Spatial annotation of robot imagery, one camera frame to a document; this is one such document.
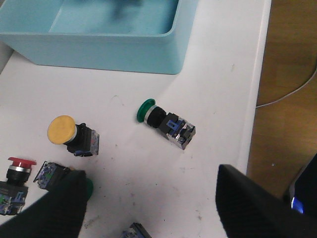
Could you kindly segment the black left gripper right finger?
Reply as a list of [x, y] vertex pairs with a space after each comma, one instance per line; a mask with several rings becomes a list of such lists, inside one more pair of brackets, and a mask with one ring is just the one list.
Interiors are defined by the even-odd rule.
[[215, 203], [229, 238], [315, 238], [317, 221], [287, 207], [232, 165], [218, 167]]

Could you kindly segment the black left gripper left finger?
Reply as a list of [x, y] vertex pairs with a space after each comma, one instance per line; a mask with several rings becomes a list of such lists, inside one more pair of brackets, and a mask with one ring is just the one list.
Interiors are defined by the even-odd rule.
[[0, 226], [2, 238], [77, 238], [88, 202], [86, 173], [71, 171], [46, 195]]

